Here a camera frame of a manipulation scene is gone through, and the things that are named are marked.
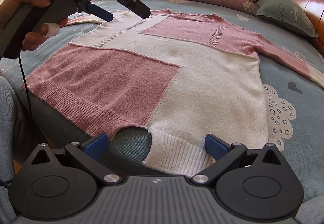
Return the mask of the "person's left hand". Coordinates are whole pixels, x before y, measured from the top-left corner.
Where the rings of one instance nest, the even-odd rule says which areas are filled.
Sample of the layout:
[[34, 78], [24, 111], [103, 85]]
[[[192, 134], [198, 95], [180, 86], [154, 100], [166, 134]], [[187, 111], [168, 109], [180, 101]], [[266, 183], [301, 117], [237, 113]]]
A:
[[[45, 8], [50, 5], [49, 0], [4, 0], [1, 3], [1, 33], [4, 31], [10, 19], [22, 4], [31, 4], [34, 7]], [[26, 33], [20, 45], [13, 47], [14, 52], [20, 50], [36, 50], [49, 37], [54, 37], [59, 33], [61, 27], [66, 26], [68, 18], [60, 20], [58, 23], [44, 23], [38, 32]]]

